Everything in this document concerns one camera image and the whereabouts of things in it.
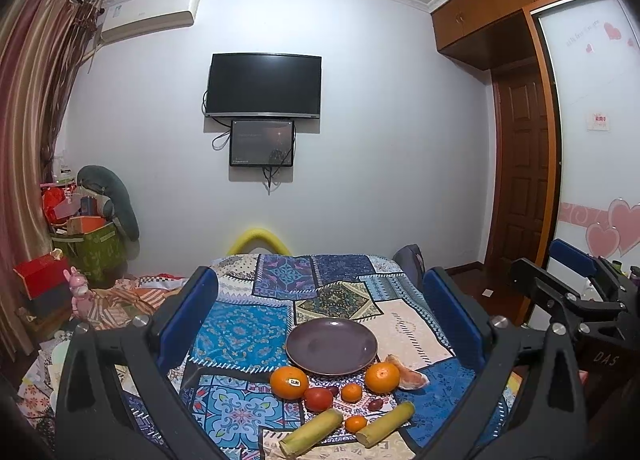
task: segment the black tv screen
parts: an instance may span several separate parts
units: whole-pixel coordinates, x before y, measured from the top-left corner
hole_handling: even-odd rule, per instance
[[[206,115],[319,117],[319,56],[214,54]]]

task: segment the red box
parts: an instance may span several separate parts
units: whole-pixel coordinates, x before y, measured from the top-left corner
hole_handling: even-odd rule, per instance
[[[100,229],[107,221],[101,216],[73,216],[66,221],[66,233],[81,235]]]
[[[44,255],[31,262],[24,262],[14,267],[15,273],[22,278],[24,292],[29,299],[65,283],[63,271],[69,270],[69,262],[65,257],[54,259],[51,255]]]

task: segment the patterned bedspread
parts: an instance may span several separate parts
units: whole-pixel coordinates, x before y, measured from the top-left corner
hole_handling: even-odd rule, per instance
[[[411,401],[416,412],[408,424],[372,449],[364,449],[341,427],[302,456],[304,460],[412,458],[474,379],[473,371],[456,359],[422,294],[392,260],[365,255],[236,255],[211,266],[220,282],[218,300],[170,379],[193,418],[230,459],[282,460],[278,441],[312,418],[299,402],[274,396],[269,375],[289,364],[284,351],[288,332],[313,318],[358,321],[378,339],[379,360],[394,354],[426,374],[430,383],[420,390],[396,390],[384,396],[379,411],[367,410],[375,396],[366,388],[357,404],[342,403],[337,397],[335,407],[345,417],[363,414],[372,421],[404,400]],[[356,382],[364,387],[363,377],[362,372],[338,379],[311,375],[309,382],[310,386]],[[141,430],[164,445],[128,372],[121,380]],[[482,442],[498,435],[508,411],[503,398]]]

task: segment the striped curtain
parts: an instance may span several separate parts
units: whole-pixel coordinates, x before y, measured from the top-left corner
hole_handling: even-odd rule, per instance
[[[0,20],[0,351],[30,353],[13,267],[51,250],[39,184],[99,0],[14,0]]]

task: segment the orange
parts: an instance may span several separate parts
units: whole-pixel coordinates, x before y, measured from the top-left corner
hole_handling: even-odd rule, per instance
[[[309,379],[306,374],[295,366],[281,366],[269,379],[271,391],[274,395],[287,400],[300,398],[309,387]]]
[[[375,363],[364,374],[364,383],[373,393],[389,393],[400,384],[400,370],[395,364]]]
[[[367,426],[367,419],[362,415],[353,415],[344,421],[344,429],[349,433],[357,433],[365,426]]]
[[[344,402],[358,402],[362,398],[362,388],[358,384],[347,384],[340,390]]]

